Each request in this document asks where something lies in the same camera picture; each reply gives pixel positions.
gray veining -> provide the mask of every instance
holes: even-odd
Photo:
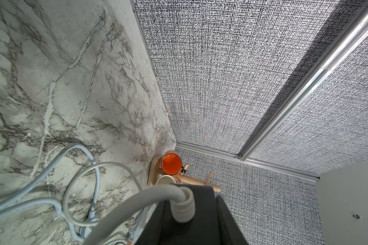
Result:
[[[26,185],[69,143],[128,164],[146,185],[152,157],[175,147],[128,0],[0,0],[0,200]],[[73,150],[22,200],[62,196],[88,165]],[[137,192],[122,169],[101,168],[97,216]],[[71,198],[87,216],[94,174]],[[125,235],[124,226],[118,229]],[[36,206],[0,220],[0,244],[70,244],[63,218]]]

wooden peg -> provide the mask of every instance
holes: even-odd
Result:
[[[207,178],[206,178],[207,182],[210,182],[212,175],[213,175],[213,171],[210,171],[210,173],[207,175]]]

cable connector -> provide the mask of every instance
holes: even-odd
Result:
[[[195,215],[195,200],[192,190],[188,187],[179,187],[184,192],[186,199],[183,202],[175,202],[170,200],[170,209],[172,216],[178,223],[187,223]]]

gray fabric wall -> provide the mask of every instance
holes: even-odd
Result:
[[[315,184],[177,147],[187,174],[221,186],[221,195],[252,245],[324,244]]]
[[[251,158],[317,174],[368,160],[368,37]]]
[[[177,140],[239,153],[363,0],[134,0]]]

aluminum rail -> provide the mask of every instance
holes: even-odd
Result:
[[[335,70],[335,68],[368,36],[368,1],[315,63],[293,93],[240,156],[250,155],[290,116],[290,114]]]
[[[199,153],[215,156],[215,157],[218,157],[218,158],[227,159],[227,160],[230,160],[230,161],[239,162],[239,163],[242,163],[242,164],[249,164],[249,165],[252,165],[252,166],[260,167],[262,169],[268,169],[268,170],[271,170],[271,171],[274,171],[274,172],[299,177],[301,179],[306,179],[306,180],[310,180],[310,181],[314,181],[314,182],[319,180],[319,175],[314,174],[314,173],[305,172],[305,171],[301,171],[301,170],[297,170],[297,169],[291,169],[291,168],[280,166],[280,165],[277,165],[277,164],[271,164],[271,163],[268,163],[268,162],[259,161],[259,160],[255,160],[255,159],[250,159],[250,158],[246,159],[245,161],[240,161],[239,160],[239,155],[231,154],[231,153],[228,153],[228,152],[225,152],[225,151],[216,150],[216,149],[212,149],[212,148],[201,146],[201,145],[196,145],[196,144],[191,144],[191,143],[187,143],[187,142],[177,141],[176,147],[187,149],[187,150],[193,150],[193,151],[196,151],[196,152],[199,152]]]

